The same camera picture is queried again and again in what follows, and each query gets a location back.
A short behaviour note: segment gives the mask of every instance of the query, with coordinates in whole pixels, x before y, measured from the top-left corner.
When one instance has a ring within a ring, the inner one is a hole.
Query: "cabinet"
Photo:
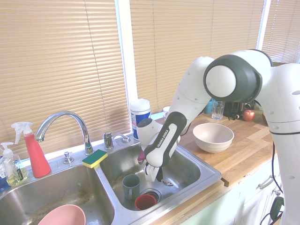
[[[271,162],[253,174],[248,174],[237,187],[214,201],[182,225],[259,225],[270,212],[278,190],[271,182]],[[274,160],[274,175],[280,184],[278,160]],[[263,225],[269,224],[269,217]]]
[[[261,182],[260,180],[262,180],[257,176],[261,175],[265,178],[266,175],[271,175],[271,173],[271,163],[269,163],[263,169],[258,171],[257,174],[254,174],[253,179],[250,180],[255,186],[257,182]],[[277,158],[274,160],[274,175],[277,183],[281,185]],[[240,217],[236,217],[235,219],[237,225],[259,225],[264,216],[270,212],[276,196],[282,196],[279,188],[275,182],[272,181],[271,176],[269,176],[269,178],[267,178],[265,181],[262,181],[260,184],[265,186],[265,188],[260,189],[257,186],[254,190],[252,187],[246,194],[243,210],[238,213]],[[262,225],[268,225],[271,222],[272,221],[268,216],[264,219]]]

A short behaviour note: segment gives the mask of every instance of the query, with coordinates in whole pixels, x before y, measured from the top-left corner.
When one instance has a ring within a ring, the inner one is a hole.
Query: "sponge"
[[[103,159],[107,157],[107,153],[105,151],[102,151],[98,149],[90,156],[87,156],[83,161],[82,164],[87,166],[88,168],[94,168],[97,166],[100,162],[102,162]]]

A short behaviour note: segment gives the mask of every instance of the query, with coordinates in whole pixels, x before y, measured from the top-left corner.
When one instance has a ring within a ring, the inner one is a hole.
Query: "wooden countertop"
[[[194,142],[193,129],[202,123],[218,123],[234,132],[234,139],[228,149],[220,153],[208,153]],[[252,121],[214,120],[210,114],[199,115],[186,133],[181,137],[180,145],[215,167],[222,173],[222,181],[205,189],[185,203],[176,207],[151,225],[181,224],[207,205],[229,192],[239,181],[266,165],[272,158],[272,137],[262,112],[256,110]]]

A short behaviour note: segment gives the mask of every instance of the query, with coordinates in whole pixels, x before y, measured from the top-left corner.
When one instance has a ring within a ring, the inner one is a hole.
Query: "soap pump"
[[[34,134],[30,128],[31,126],[32,123],[30,122],[18,122],[11,125],[11,127],[14,128],[16,132],[15,144],[19,143],[21,133],[23,132],[33,176],[38,178],[50,173],[51,167],[49,166],[49,163],[46,160],[40,145],[34,138]]]
[[[7,189],[9,187],[8,183],[7,183],[7,175],[5,172],[5,166],[3,163],[3,150],[0,149],[0,152],[2,153],[0,156],[0,192],[4,191],[5,189]]]
[[[10,186],[16,186],[27,179],[28,172],[22,165],[20,157],[14,154],[8,145],[14,144],[12,142],[3,142],[1,145],[4,147],[3,151],[3,164],[7,174],[7,183]]]

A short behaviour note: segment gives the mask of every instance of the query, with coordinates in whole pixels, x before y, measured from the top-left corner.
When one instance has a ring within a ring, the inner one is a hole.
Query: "sink basin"
[[[64,204],[81,207],[87,225],[113,221],[114,208],[96,171],[77,165],[10,190],[0,199],[0,224],[37,225]]]
[[[29,177],[18,187],[0,193],[0,225],[37,225],[51,210],[75,204],[85,213],[87,225],[147,225],[221,179],[221,173],[178,145],[168,166],[163,167],[164,181],[147,182],[137,158],[138,141],[113,141],[108,157],[93,169],[82,165],[84,150],[70,154],[75,160],[63,164],[64,157],[49,161],[52,172],[42,178]],[[105,150],[104,144],[93,146]],[[122,180],[128,174],[141,178],[141,194],[155,196],[158,203],[137,211],[134,201],[125,199]]]
[[[183,190],[200,178],[200,168],[176,151],[169,165],[163,167],[164,181],[171,182],[173,186],[166,186],[157,180],[155,182],[147,182],[143,170],[145,163],[140,165],[137,162],[141,150],[139,144],[130,146],[109,154],[107,159],[100,164],[118,200],[129,210],[137,210],[134,200],[128,200],[124,196],[122,180],[129,174],[138,175],[141,179],[141,193],[154,195],[158,202]]]

